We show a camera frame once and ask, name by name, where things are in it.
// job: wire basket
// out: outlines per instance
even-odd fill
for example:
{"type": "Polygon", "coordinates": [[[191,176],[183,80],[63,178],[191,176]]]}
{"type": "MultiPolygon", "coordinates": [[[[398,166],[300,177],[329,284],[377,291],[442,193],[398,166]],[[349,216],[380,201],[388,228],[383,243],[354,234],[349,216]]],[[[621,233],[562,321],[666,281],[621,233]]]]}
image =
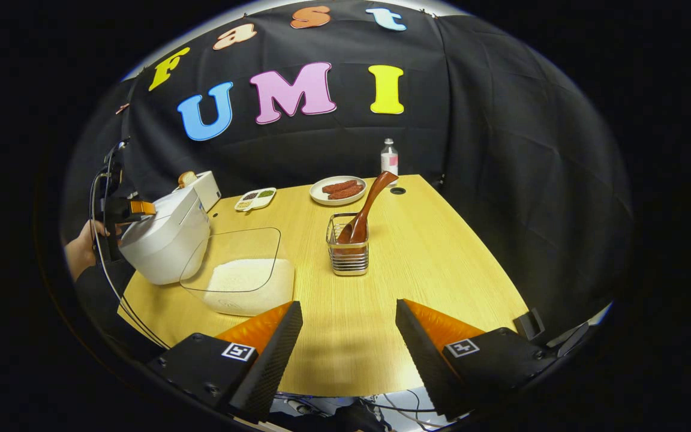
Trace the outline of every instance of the wire basket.
{"type": "Polygon", "coordinates": [[[357,213],[335,213],[329,217],[327,225],[327,246],[329,247],[329,262],[332,271],[338,276],[359,276],[367,273],[369,266],[369,223],[367,223],[367,237],[362,243],[339,244],[338,236],[343,227],[348,225],[357,213]]]}

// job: wooden spoon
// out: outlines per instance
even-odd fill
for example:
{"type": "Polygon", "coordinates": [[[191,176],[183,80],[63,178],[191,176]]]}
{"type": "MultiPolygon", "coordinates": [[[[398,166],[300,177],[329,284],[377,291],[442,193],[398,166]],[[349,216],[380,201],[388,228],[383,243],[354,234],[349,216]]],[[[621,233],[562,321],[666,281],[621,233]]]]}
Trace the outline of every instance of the wooden spoon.
{"type": "MultiPolygon", "coordinates": [[[[381,172],[378,178],[372,183],[369,188],[369,194],[367,194],[367,200],[364,202],[364,207],[359,213],[354,216],[348,225],[343,227],[342,232],[338,235],[338,244],[354,244],[362,243],[362,241],[367,239],[367,216],[369,214],[369,209],[372,208],[372,203],[375,202],[378,194],[386,188],[389,184],[398,180],[398,176],[392,174],[391,172],[381,172]]],[[[351,255],[351,254],[363,254],[364,248],[356,249],[335,249],[334,254],[336,255],[351,255]]]]}

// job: light wood tabletop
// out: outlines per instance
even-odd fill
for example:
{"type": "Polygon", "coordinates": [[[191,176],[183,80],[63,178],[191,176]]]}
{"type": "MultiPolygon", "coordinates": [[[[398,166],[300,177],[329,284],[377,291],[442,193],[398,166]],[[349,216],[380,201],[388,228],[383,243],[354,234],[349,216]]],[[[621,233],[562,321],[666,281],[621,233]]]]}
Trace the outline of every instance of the light wood tabletop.
{"type": "MultiPolygon", "coordinates": [[[[366,179],[369,187],[374,178],[366,179]]],[[[395,325],[396,300],[407,298],[484,331],[527,312],[505,271],[441,195],[419,175],[402,175],[378,195],[369,214],[369,268],[362,276],[332,272],[329,217],[356,212],[317,204],[310,185],[279,189],[266,208],[244,213],[223,197],[208,210],[211,233],[276,227],[295,266],[294,300],[304,325],[279,391],[313,396],[367,396],[422,386],[395,325]]],[[[194,332],[219,334],[247,320],[212,311],[180,284],[153,285],[136,272],[125,292],[134,311],[173,346],[194,332]]],[[[118,310],[127,322],[137,325],[118,310]]]]}

